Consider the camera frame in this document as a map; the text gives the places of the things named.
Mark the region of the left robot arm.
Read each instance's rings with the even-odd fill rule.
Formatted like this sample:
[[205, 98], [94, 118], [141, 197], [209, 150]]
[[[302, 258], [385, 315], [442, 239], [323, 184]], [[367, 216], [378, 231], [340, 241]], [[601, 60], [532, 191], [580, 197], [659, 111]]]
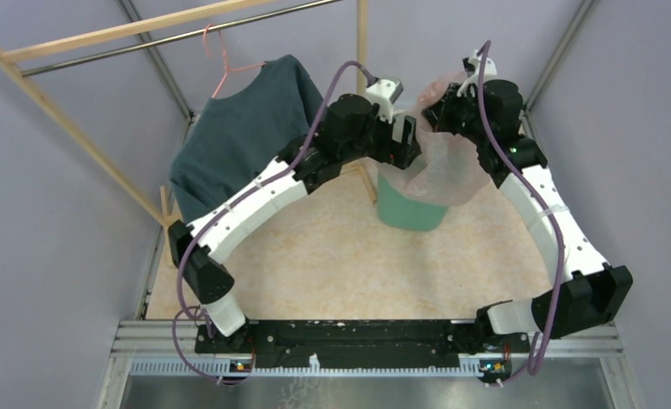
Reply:
[[227, 352], [247, 342], [247, 318], [234, 296], [234, 278], [223, 263], [235, 248], [279, 211], [340, 176], [354, 160], [371, 158], [404, 170], [421, 153], [416, 118], [380, 113], [381, 104], [346, 94], [316, 117], [313, 128], [283, 148], [233, 197], [197, 220], [168, 229], [177, 285], [188, 284], [204, 319]]

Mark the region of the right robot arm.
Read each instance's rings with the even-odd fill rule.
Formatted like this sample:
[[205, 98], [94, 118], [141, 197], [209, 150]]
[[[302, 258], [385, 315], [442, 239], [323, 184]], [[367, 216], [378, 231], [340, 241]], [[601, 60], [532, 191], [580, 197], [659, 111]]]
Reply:
[[611, 322], [633, 285], [625, 266], [613, 267], [580, 229], [560, 197], [548, 161], [520, 130], [523, 97], [502, 79], [460, 93], [458, 83], [423, 110], [438, 132], [461, 135], [476, 147], [481, 168], [512, 204], [547, 268], [552, 289], [538, 297], [481, 308], [473, 328], [476, 344], [498, 350], [508, 334], [535, 332], [561, 338]]

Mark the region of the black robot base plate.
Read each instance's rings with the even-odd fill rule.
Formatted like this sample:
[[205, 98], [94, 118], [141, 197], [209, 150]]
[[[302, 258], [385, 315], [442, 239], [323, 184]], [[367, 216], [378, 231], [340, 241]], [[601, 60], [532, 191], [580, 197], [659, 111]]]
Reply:
[[526, 353], [524, 333], [493, 335], [470, 320], [250, 320], [230, 336], [198, 328], [198, 354], [255, 357], [258, 369], [454, 368], [463, 354]]

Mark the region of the green plastic trash bin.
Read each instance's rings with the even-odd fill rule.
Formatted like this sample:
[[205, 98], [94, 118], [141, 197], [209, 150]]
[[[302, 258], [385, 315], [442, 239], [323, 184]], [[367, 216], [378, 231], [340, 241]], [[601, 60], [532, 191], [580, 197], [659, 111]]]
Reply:
[[402, 230], [429, 232], [444, 220], [449, 207], [408, 199], [377, 174], [376, 214], [381, 222]]

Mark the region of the pink plastic trash bag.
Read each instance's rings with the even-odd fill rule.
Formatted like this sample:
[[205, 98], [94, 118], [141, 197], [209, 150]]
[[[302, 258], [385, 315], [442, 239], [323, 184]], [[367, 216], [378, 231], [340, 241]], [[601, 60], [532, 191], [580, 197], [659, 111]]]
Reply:
[[475, 145], [461, 135], [434, 131], [422, 114], [442, 97], [451, 83], [467, 78], [465, 72], [445, 74], [431, 82], [416, 102], [399, 113], [416, 119], [416, 139], [422, 153], [405, 170], [376, 164], [377, 173], [398, 193], [431, 205], [460, 206], [491, 183], [481, 169]]

